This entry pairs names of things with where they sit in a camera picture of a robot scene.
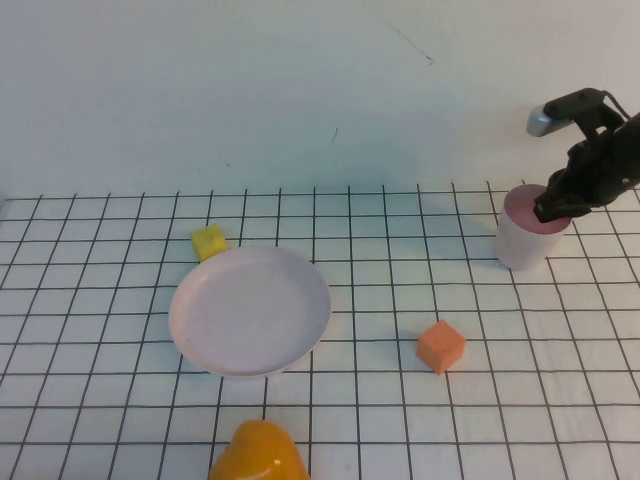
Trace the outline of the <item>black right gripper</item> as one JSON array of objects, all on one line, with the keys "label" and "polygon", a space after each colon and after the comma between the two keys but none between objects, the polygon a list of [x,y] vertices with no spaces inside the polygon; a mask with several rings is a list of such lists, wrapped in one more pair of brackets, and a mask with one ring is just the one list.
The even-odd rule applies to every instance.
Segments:
[{"label": "black right gripper", "polygon": [[554,173],[534,200],[540,223],[580,218],[639,184],[639,117],[617,129],[596,130],[568,151],[567,166]]}]

